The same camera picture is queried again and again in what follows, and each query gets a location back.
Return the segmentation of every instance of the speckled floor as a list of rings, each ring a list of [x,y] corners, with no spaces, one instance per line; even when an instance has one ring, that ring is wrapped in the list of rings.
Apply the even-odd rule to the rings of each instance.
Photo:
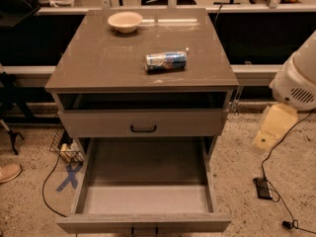
[[[238,115],[230,114],[223,134],[218,138],[211,167],[218,210],[231,215],[232,222],[224,233],[182,234],[182,236],[253,237],[313,236],[281,226],[290,215],[282,202],[257,199],[253,179],[262,177],[261,162],[267,154],[252,151],[251,141],[258,128],[263,106],[245,104]],[[301,228],[316,231],[316,115],[301,123],[267,162],[269,180],[283,196]],[[12,127],[25,140],[17,141],[20,155],[10,150],[9,136],[0,128],[0,165],[19,163],[22,174],[0,185],[0,231],[3,237],[66,237],[55,224],[58,217],[43,202],[42,184],[56,163],[49,151],[55,135],[54,127]],[[61,192],[56,189],[67,177],[62,161],[48,179],[44,195],[55,210],[68,214],[75,190],[69,184]],[[178,237],[181,233],[170,236]],[[110,236],[110,234],[78,235]]]

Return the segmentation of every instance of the white robot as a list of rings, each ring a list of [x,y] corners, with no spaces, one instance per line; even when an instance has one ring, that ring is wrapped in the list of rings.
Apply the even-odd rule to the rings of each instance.
[[[316,108],[316,31],[276,74],[270,88],[279,104],[267,107],[253,140],[255,150],[268,151],[297,122],[297,111]]]

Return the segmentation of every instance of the blue object on floor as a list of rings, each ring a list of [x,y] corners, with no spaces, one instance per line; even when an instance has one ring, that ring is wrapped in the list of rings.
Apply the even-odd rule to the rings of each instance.
[[[76,173],[82,168],[82,165],[78,164],[78,166],[72,169],[71,164],[66,166],[68,177],[60,184],[60,186],[56,189],[57,192],[61,192],[68,183],[71,183],[73,189],[76,189],[78,186],[78,181],[76,179]]]

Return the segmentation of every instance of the bowl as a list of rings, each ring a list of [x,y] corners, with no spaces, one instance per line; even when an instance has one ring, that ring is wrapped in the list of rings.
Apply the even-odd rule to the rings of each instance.
[[[142,16],[135,12],[118,12],[108,18],[109,25],[123,34],[134,32],[141,22]]]

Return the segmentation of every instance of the shoe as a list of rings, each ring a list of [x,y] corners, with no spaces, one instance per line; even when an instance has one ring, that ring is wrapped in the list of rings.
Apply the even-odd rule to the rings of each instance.
[[[22,168],[18,164],[11,164],[4,167],[0,167],[0,184],[9,182],[21,173]]]

